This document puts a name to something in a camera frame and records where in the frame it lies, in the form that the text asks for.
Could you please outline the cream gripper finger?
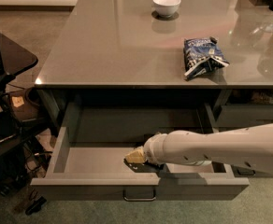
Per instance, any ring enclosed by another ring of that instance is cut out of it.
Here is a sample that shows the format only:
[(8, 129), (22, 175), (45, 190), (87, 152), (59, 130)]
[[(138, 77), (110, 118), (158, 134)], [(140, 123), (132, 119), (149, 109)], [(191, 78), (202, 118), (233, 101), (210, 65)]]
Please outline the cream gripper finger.
[(143, 147), (138, 147), (129, 152), (125, 159), (129, 163), (144, 163), (146, 161)]

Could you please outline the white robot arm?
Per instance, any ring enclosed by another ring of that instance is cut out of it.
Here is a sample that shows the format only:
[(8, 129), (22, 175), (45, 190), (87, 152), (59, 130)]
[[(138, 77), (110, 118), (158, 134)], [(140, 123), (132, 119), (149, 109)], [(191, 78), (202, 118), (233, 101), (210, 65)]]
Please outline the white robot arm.
[(219, 133), (158, 133), (125, 155), (129, 163), (231, 164), (273, 174), (273, 123)]

